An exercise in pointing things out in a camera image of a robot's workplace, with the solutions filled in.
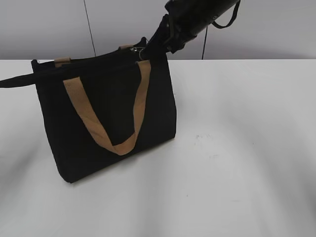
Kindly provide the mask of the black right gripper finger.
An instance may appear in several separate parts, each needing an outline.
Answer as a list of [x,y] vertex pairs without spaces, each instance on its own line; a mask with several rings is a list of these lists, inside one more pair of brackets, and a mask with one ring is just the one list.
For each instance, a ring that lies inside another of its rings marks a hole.
[[0,88],[16,88],[35,84],[37,80],[36,74],[28,74],[17,76],[0,81]]

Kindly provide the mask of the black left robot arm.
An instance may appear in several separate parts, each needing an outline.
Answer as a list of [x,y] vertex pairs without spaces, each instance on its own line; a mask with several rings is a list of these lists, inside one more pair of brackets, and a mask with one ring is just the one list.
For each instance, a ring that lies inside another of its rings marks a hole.
[[[239,0],[169,0],[164,6],[167,14],[140,51],[140,58],[147,60],[168,52],[174,54],[209,25],[218,29],[231,26],[237,18],[239,6]],[[234,10],[228,24],[217,24],[216,20],[231,7]]]

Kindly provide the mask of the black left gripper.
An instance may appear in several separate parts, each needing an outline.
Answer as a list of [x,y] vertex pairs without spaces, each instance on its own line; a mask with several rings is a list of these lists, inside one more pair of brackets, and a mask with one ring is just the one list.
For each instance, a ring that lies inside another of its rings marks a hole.
[[182,50],[186,43],[195,39],[197,35],[192,35],[174,22],[169,14],[165,14],[151,39],[142,37],[138,42],[138,52],[140,60],[148,60],[154,54],[162,54]]

